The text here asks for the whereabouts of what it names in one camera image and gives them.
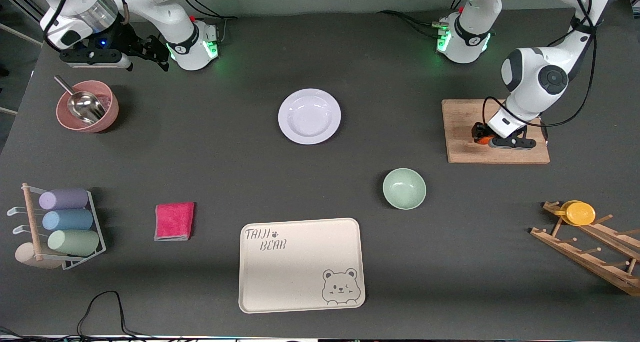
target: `bear drawing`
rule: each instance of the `bear drawing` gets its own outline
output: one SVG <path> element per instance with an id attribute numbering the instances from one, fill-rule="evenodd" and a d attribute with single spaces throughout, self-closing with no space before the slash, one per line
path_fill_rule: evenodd
<path id="1" fill-rule="evenodd" d="M 355 269 L 347 269 L 344 273 L 334 273 L 331 269 L 327 269 L 322 276 L 324 278 L 322 298 L 327 301 L 327 306 L 357 303 L 361 290 L 356 282 L 358 272 Z"/>

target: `floor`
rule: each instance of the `floor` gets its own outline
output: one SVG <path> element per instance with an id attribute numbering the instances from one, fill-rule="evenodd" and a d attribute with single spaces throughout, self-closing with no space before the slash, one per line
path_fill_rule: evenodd
<path id="1" fill-rule="evenodd" d="M 30 36 L 42 40 L 41 28 L 23 14 L 8 0 L 0 0 L 0 23 Z M 23 101 L 25 90 L 32 77 L 41 48 L 19 37 L 0 30 L 0 66 L 9 70 L 9 76 L 0 78 L 0 107 L 18 111 Z M 11 127 L 16 117 L 0 112 L 0 153 L 2 153 Z"/>

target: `tabletop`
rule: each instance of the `tabletop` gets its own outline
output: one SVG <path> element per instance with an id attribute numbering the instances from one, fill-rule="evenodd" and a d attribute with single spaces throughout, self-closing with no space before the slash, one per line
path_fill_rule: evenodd
<path id="1" fill-rule="evenodd" d="M 416 14 L 425 21 L 445 11 Z M 126 324 L 149 335 L 339 339 L 635 341 L 640 299 L 528 234 L 555 220 L 544 201 L 578 199 L 619 231 L 638 228 L 640 50 L 628 2 L 598 31 L 589 101 L 549 131 L 546 165 L 448 164 L 441 102 L 506 98 L 500 68 L 521 47 L 546 46 L 569 26 L 568 9 L 505 11 L 488 50 L 456 65 L 434 41 L 393 16 L 309 14 L 230 21 L 220 58 L 201 71 L 71 69 L 45 47 L 0 157 L 0 211 L 22 206 L 26 182 L 93 192 L 108 251 L 69 271 L 16 262 L 25 217 L 0 233 L 0 324 L 22 334 L 74 333 L 89 301 L 123 299 Z M 141 36 L 153 26 L 134 26 Z M 546 114 L 573 114 L 582 73 Z M 70 83 L 100 80 L 121 105 L 102 134 L 58 125 Z M 342 125 L 302 146 L 277 114 L 295 91 L 327 91 Z M 391 170 L 418 171 L 427 198 L 414 210 L 382 196 Z M 187 242 L 154 242 L 155 207 L 195 202 Z M 238 306 L 240 232 L 247 224 L 353 218 L 361 232 L 366 303 L 360 308 L 244 314 Z M 598 244 L 569 227 L 578 246 Z M 604 254 L 615 262 L 613 254 Z M 94 304 L 90 335 L 119 334 L 114 299 Z"/>

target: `red towel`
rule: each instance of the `red towel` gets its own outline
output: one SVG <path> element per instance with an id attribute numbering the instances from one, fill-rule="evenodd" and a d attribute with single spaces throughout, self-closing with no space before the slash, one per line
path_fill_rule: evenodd
<path id="1" fill-rule="evenodd" d="M 196 203 L 160 204 L 155 207 L 156 242 L 188 241 L 192 237 Z"/>

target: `green bowl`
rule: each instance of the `green bowl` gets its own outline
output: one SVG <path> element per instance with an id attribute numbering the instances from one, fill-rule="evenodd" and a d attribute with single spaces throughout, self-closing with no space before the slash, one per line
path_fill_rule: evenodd
<path id="1" fill-rule="evenodd" d="M 399 168 L 391 171 L 382 183 L 384 198 L 398 210 L 413 210 L 427 197 L 427 185 L 413 169 Z"/>

